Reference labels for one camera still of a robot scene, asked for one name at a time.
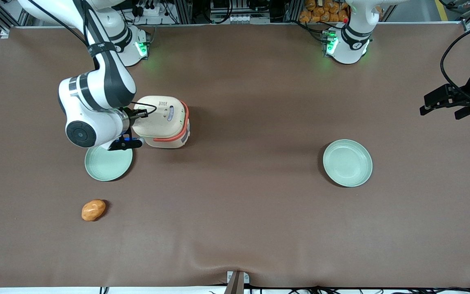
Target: black cable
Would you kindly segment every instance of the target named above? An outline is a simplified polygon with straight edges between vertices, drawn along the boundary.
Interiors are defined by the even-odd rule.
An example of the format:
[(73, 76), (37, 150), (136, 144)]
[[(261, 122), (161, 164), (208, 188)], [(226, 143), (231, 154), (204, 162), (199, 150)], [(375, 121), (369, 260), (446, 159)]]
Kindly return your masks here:
[(458, 8), (458, 6), (455, 6), (453, 2), (445, 3), (443, 0), (438, 0), (443, 6), (445, 6), (447, 9), (455, 9)]
[[(312, 28), (308, 27), (308, 24), (305, 24), (305, 25), (304, 25), (302, 22), (299, 22), (298, 20), (288, 20), (288, 21), (286, 21), (286, 22), (293, 22), (293, 23), (295, 23), (295, 24), (298, 24), (301, 28), (303, 28), (304, 30), (307, 30), (307, 31), (322, 33), (322, 30), (315, 30), (315, 29), (312, 29)], [(339, 30), (342, 29), (342, 28), (336, 27), (336, 26), (334, 26), (334, 25), (332, 25), (332, 24), (328, 24), (328, 23), (326, 23), (326, 22), (321, 22), (321, 24), (324, 24), (324, 25), (327, 25), (327, 26), (330, 26), (330, 27), (332, 27), (332, 28), (336, 28), (336, 29), (339, 29)]]
[(157, 111), (157, 106), (152, 105), (152, 104), (145, 104), (145, 103), (139, 103), (139, 102), (132, 102), (132, 104), (138, 104), (138, 105), (144, 105), (144, 106), (153, 107), (153, 110), (150, 111), (150, 112), (148, 112), (146, 115), (151, 115), (152, 113), (154, 113), (155, 111)]
[(457, 90), (459, 93), (461, 93), (462, 95), (464, 95), (465, 97), (467, 97), (467, 99), (470, 100), (470, 94), (467, 94), (467, 93), (465, 93), (465, 91), (463, 91), (462, 89), (460, 89), (460, 87), (459, 87), (457, 84), (455, 84), (455, 83), (453, 82), (453, 80), (451, 80), (451, 78), (449, 77), (449, 75), (447, 75), (446, 70), (445, 70), (444, 67), (443, 67), (443, 62), (444, 62), (444, 60), (446, 59), (447, 54), (448, 54), (448, 53), (451, 51), (451, 49), (453, 48), (453, 46), (454, 46), (456, 43), (458, 43), (458, 41), (460, 41), (463, 37), (465, 37), (466, 35), (469, 35), (469, 34), (470, 34), (470, 30), (464, 32), (461, 36), (459, 36), (457, 39), (455, 39), (455, 41), (453, 41), (453, 42), (449, 45), (449, 47), (447, 48), (447, 50), (444, 52), (444, 54), (443, 54), (443, 56), (442, 56), (442, 59), (440, 60), (440, 71), (442, 72), (443, 77), (447, 80), (447, 82), (448, 82), (449, 84), (451, 84), (451, 86), (453, 86), (453, 88), (454, 88), (455, 90)]
[(121, 14), (123, 15), (123, 18), (124, 18), (125, 22), (130, 21), (130, 22), (132, 22), (132, 24), (133, 24), (134, 21), (133, 21), (131, 18), (129, 18), (129, 17), (127, 18), (126, 15), (124, 15), (123, 8), (122, 8), (121, 6), (119, 6), (119, 9), (121, 10)]
[(218, 24), (224, 23), (226, 20), (228, 20), (230, 18), (231, 13), (233, 12), (233, 3), (231, 2), (232, 0), (227, 0), (227, 1), (228, 1), (228, 8), (226, 9), (226, 15), (224, 16), (224, 19), (222, 19), (220, 22), (215, 22), (214, 20), (211, 20), (206, 15), (206, 11), (204, 10), (204, 3), (209, 2), (209, 0), (204, 0), (202, 14), (203, 14), (204, 18), (207, 20), (207, 22), (209, 22), (210, 24), (217, 24), (218, 25)]
[(86, 9), (86, 0), (81, 0), (81, 7), (84, 10), (84, 22), (82, 25), (82, 31), (83, 31), (83, 36), (84, 36), (84, 42), (86, 43), (86, 46), (89, 46), (88, 43), (88, 33), (86, 32), (86, 28), (88, 28), (88, 10)]
[(166, 11), (168, 12), (168, 15), (170, 16), (171, 20), (173, 20), (176, 25), (179, 24), (179, 22), (177, 21), (177, 17), (175, 17), (175, 15), (173, 15), (173, 12), (170, 10), (170, 6), (168, 5), (167, 0), (162, 0), (162, 5), (164, 6), (164, 9), (166, 9)]
[(50, 16), (51, 18), (53, 18), (56, 22), (58, 22), (60, 25), (64, 26), (67, 30), (69, 30), (71, 33), (73, 33), (73, 35), (75, 35), (77, 37), (77, 39), (80, 39), (80, 41), (82, 43), (84, 43), (84, 45), (86, 45), (86, 41), (80, 36), (78, 35), (78, 33), (76, 33), (71, 27), (67, 26), (66, 24), (64, 24), (64, 22), (61, 22), (57, 17), (55, 17), (54, 15), (52, 15), (51, 13), (49, 13), (48, 11), (46, 11), (43, 7), (39, 6), (34, 0), (29, 0), (35, 7), (39, 8), (39, 10), (43, 11), (46, 15)]

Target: light green plate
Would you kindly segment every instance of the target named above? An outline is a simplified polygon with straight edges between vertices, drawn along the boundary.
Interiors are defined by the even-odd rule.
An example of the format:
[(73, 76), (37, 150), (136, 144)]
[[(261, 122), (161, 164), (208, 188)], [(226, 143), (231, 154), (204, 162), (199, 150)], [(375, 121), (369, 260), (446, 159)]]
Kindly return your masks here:
[(352, 140), (337, 140), (324, 151), (324, 169), (337, 184), (356, 187), (367, 182), (373, 160), (364, 146)]
[(108, 151), (102, 147), (92, 147), (86, 151), (84, 167), (94, 179), (114, 180), (130, 168), (133, 157), (132, 149)]

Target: brown potato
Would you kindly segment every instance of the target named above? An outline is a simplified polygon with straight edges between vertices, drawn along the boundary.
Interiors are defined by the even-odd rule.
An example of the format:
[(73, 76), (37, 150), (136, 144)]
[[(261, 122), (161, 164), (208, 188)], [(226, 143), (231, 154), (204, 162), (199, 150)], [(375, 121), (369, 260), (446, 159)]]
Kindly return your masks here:
[(321, 16), (324, 14), (324, 8), (323, 7), (317, 7), (313, 10), (313, 16)]
[(338, 15), (336, 15), (335, 13), (331, 13), (330, 22), (338, 22)]
[(330, 13), (337, 13), (339, 7), (340, 5), (338, 5), (337, 2), (334, 2), (333, 6), (330, 8)]
[(328, 11), (324, 12), (324, 14), (320, 17), (321, 22), (328, 22), (330, 20), (330, 13)]
[(315, 2), (315, 0), (306, 0), (304, 2), (304, 5), (306, 6), (306, 9), (308, 9), (309, 11), (313, 11), (313, 9), (317, 7), (317, 2)]
[(299, 22), (310, 22), (311, 20), (311, 11), (302, 11), (300, 13)]
[(349, 19), (349, 17), (347, 16), (347, 12), (346, 11), (339, 11), (338, 12), (338, 21), (339, 22), (344, 22), (345, 19)]
[(93, 199), (82, 207), (81, 217), (86, 221), (95, 221), (106, 209), (106, 203), (101, 199)]

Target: rice cooker label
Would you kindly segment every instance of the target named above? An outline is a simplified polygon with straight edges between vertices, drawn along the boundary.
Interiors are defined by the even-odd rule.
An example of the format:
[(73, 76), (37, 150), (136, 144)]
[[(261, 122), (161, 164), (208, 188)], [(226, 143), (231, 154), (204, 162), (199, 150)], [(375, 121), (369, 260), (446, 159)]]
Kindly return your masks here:
[(170, 106), (170, 114), (168, 114), (168, 121), (173, 119), (173, 106)]

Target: brown tablecloth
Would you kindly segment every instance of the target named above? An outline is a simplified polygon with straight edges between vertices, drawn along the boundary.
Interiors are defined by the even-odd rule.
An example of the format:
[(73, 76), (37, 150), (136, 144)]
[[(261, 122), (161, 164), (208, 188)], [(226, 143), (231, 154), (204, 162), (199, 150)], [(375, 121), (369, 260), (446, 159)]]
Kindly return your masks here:
[[(181, 149), (143, 147), (90, 178), (57, 97), (91, 58), (68, 31), (0, 41), (0, 286), (185, 286), (250, 273), (267, 287), (470, 286), (470, 117), (419, 115), (460, 24), (384, 24), (355, 65), (297, 26), (160, 28), (129, 70), (136, 98), (191, 111)], [(463, 85), (470, 36), (446, 62)], [(326, 145), (362, 143), (371, 179), (331, 183)], [(82, 221), (84, 203), (110, 201)]]

